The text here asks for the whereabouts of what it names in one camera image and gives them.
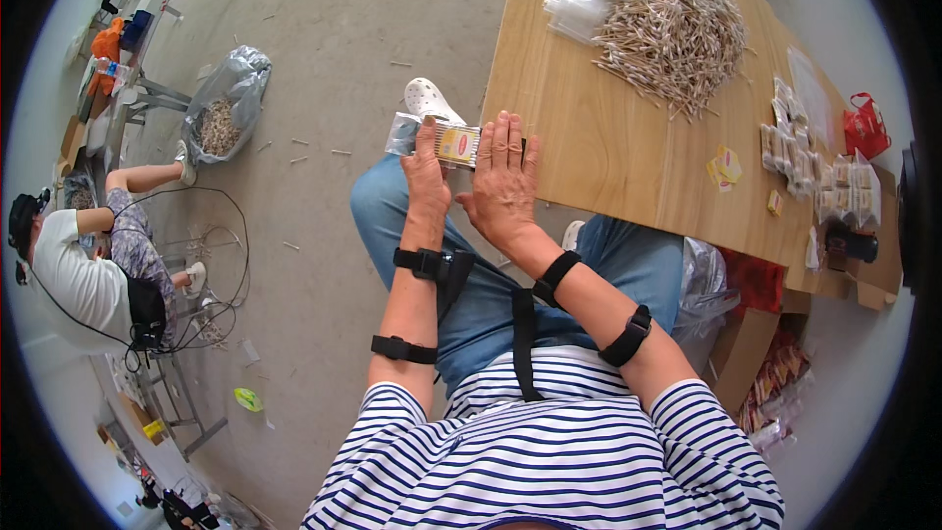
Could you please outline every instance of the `striped shirt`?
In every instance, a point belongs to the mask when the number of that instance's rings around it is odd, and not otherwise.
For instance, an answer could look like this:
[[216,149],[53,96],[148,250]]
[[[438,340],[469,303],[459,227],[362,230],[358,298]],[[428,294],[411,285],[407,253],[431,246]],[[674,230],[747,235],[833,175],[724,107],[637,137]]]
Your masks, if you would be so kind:
[[546,401],[523,402],[506,353],[438,422],[400,385],[370,387],[301,528],[779,527],[769,468],[699,379],[648,415],[595,352],[532,358]]

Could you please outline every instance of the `wooden table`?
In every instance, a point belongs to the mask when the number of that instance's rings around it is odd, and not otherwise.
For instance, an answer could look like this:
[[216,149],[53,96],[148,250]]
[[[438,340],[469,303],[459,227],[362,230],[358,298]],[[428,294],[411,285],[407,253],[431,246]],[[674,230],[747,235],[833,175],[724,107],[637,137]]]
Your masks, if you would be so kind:
[[[811,200],[799,202],[786,192],[784,176],[762,168],[759,143],[759,125],[773,124],[772,76],[791,84],[787,49],[801,45],[765,0],[736,2],[758,55],[745,53],[739,67],[752,84],[737,77],[710,101],[720,116],[704,112],[688,123],[678,115],[669,122],[666,104],[656,108],[592,64],[601,49],[550,31],[543,0],[507,0],[482,118],[518,112],[524,135],[541,137],[540,199],[784,265],[786,285],[815,292],[819,278],[805,271]],[[819,68],[818,80],[830,100],[836,149],[843,151],[844,101]],[[736,151],[744,171],[729,193],[720,193],[706,170],[720,144]],[[781,217],[766,209],[772,189],[785,199]]]

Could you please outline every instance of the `black cap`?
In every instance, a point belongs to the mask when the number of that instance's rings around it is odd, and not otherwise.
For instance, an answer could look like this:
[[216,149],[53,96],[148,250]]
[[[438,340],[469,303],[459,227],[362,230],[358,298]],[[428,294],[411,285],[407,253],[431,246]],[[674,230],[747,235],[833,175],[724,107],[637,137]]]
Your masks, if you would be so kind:
[[41,211],[40,201],[35,196],[20,194],[9,210],[9,238],[6,240],[16,249],[20,258],[29,253],[29,237],[33,230],[33,217]]

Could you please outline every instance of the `black cable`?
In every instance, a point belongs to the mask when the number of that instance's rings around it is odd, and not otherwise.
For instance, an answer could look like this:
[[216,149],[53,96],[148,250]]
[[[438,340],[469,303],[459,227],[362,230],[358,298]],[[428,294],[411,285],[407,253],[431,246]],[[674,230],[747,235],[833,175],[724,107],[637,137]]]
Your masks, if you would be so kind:
[[[193,340],[196,338],[196,336],[199,336],[201,333],[203,333],[203,330],[206,329],[206,327],[207,327],[209,324],[211,324],[211,323],[213,322],[213,320],[215,320],[219,315],[221,315],[222,313],[225,313],[225,312],[227,312],[227,311],[232,311],[232,313],[233,313],[233,324],[232,324],[232,326],[229,328],[229,331],[226,332],[226,334],[225,334],[224,336],[222,336],[222,338],[220,338],[216,343],[213,343],[213,344],[217,344],[218,342],[221,342],[221,341],[225,340],[226,338],[228,338],[229,335],[232,334],[233,330],[236,328],[236,306],[234,305],[234,302],[238,299],[239,293],[242,291],[242,286],[245,284],[245,279],[246,279],[246,277],[247,277],[248,274],[249,274],[249,253],[250,253],[250,246],[249,246],[249,227],[248,227],[248,224],[247,224],[246,219],[245,219],[245,214],[242,212],[242,208],[241,208],[240,206],[238,206],[238,203],[236,203],[236,201],[235,201],[231,196],[229,196],[228,193],[226,193],[225,191],[223,191],[223,190],[221,190],[221,189],[215,189],[215,188],[206,187],[206,186],[187,186],[187,187],[183,187],[183,188],[180,188],[180,189],[169,189],[169,190],[166,190],[166,191],[159,191],[159,192],[157,192],[157,193],[148,194],[147,196],[143,196],[143,197],[141,197],[141,198],[138,199],[138,200],[132,201],[132,202],[129,203],[126,207],[124,207],[124,208],[121,209],[120,211],[114,213],[114,219],[117,220],[118,217],[121,216],[122,213],[124,213],[125,211],[127,211],[127,210],[131,207],[131,205],[137,205],[138,203],[142,203],[143,201],[146,201],[146,200],[149,199],[149,198],[153,198],[153,197],[155,197],[155,196],[158,196],[159,194],[180,193],[180,192],[182,192],[182,191],[188,191],[188,190],[191,190],[191,189],[196,189],[196,190],[200,190],[200,191],[211,191],[211,192],[214,192],[214,193],[221,193],[221,194],[225,195],[226,198],[229,199],[230,203],[231,203],[233,206],[235,206],[235,210],[238,211],[239,216],[240,216],[241,219],[242,219],[242,230],[243,230],[244,233],[245,233],[245,268],[242,270],[242,278],[239,280],[238,288],[235,289],[235,293],[233,294],[233,298],[232,298],[231,300],[229,300],[229,301],[213,301],[213,302],[207,303],[206,305],[203,306],[203,309],[206,309],[206,308],[208,308],[208,307],[210,307],[210,306],[212,306],[212,305],[222,305],[222,306],[225,306],[225,308],[224,308],[221,312],[218,312],[218,313],[215,313],[215,314],[211,315],[211,316],[209,317],[209,319],[206,320],[206,324],[204,324],[202,327],[200,327],[200,329],[197,330],[197,332],[196,332],[195,334],[193,334],[193,336],[190,337],[189,340],[187,340],[184,344],[182,344],[182,338],[185,337],[185,334],[181,336],[181,342],[178,342],[177,344],[171,346],[170,349],[166,349],[166,350],[165,350],[165,349],[161,349],[161,348],[155,348],[155,349],[153,349],[153,350],[152,350],[152,354],[156,354],[156,355],[171,355],[171,354],[174,354],[174,353],[176,353],[176,352],[179,352],[180,350],[184,350],[184,349],[187,349],[187,348],[188,348],[188,349],[193,349],[193,350],[195,350],[195,349],[198,349],[198,348],[206,348],[206,347],[208,347],[208,346],[211,346],[212,344],[204,344],[204,345],[199,345],[199,346],[190,346],[190,344],[192,344],[192,342],[193,342]],[[130,228],[121,228],[121,229],[118,229],[118,230],[111,230],[110,233],[114,234],[115,232],[119,232],[119,231],[134,231],[135,233],[139,233],[139,234],[143,235],[145,238],[148,239],[148,241],[150,241],[150,238],[148,237],[148,235],[147,235],[146,233],[144,233],[143,231],[141,231],[141,230],[133,230],[133,229],[130,229]],[[82,326],[84,326],[84,327],[90,329],[91,331],[93,331],[93,332],[95,332],[95,333],[97,333],[97,334],[100,334],[100,335],[102,335],[102,336],[105,336],[106,338],[111,338],[112,340],[114,340],[114,341],[116,341],[116,342],[118,342],[118,343],[120,343],[120,344],[122,344],[122,345],[127,346],[127,350],[125,350],[125,352],[124,352],[124,366],[125,366],[125,367],[127,368],[127,370],[130,371],[130,372],[138,372],[138,371],[140,370],[140,365],[141,365],[140,356],[137,354],[137,350],[136,350],[131,344],[125,342],[124,340],[122,340],[122,339],[120,339],[120,338],[116,338],[115,336],[112,336],[112,335],[110,335],[110,334],[107,334],[107,333],[105,333],[105,332],[102,332],[100,329],[98,329],[98,328],[96,328],[96,327],[92,327],[91,325],[88,325],[88,324],[86,324],[86,323],[84,323],[84,322],[79,321],[79,320],[78,320],[75,316],[73,316],[71,313],[67,312],[67,311],[65,310],[65,308],[64,308],[62,305],[59,304],[59,301],[56,301],[56,300],[55,300],[55,297],[53,297],[52,293],[49,292],[49,289],[47,289],[47,288],[45,287],[45,285],[42,284],[42,281],[40,280],[39,277],[37,277],[36,272],[34,272],[34,271],[32,270],[32,267],[30,267],[30,272],[33,274],[33,277],[36,278],[36,282],[40,283],[40,286],[42,287],[42,289],[43,289],[44,291],[46,291],[46,294],[49,296],[49,298],[52,299],[52,302],[55,304],[55,306],[58,307],[60,311],[62,311],[63,313],[65,313],[65,315],[66,315],[69,319],[71,319],[72,321],[76,322],[76,323],[79,324],[79,325],[82,325]],[[247,298],[248,295],[249,295],[249,288],[246,288],[245,295],[243,296],[243,299],[244,299],[244,298]],[[184,330],[184,332],[186,332],[187,330],[189,330],[189,327],[193,324],[193,320],[196,319],[196,317],[197,317],[197,315],[194,315],[194,316],[190,317],[189,321],[186,323],[186,329]],[[129,332],[129,337],[131,338],[132,342],[133,342],[133,340],[134,340],[133,331],[134,331],[134,325],[131,326],[131,331]],[[135,358],[137,359],[137,366],[136,366],[136,368],[133,369],[133,370],[130,368],[130,366],[128,365],[128,362],[127,362],[128,356],[129,356],[132,352],[134,353]]]

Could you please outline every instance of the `pile of cotton swabs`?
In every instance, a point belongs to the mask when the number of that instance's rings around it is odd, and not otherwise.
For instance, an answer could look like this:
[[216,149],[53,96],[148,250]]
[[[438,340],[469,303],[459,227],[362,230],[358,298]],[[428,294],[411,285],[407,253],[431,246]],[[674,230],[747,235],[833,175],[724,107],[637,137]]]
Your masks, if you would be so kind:
[[595,65],[658,108],[655,97],[666,100],[672,121],[681,112],[688,121],[702,118],[704,109],[718,114],[707,104],[750,50],[734,0],[618,2],[595,41],[603,48]]

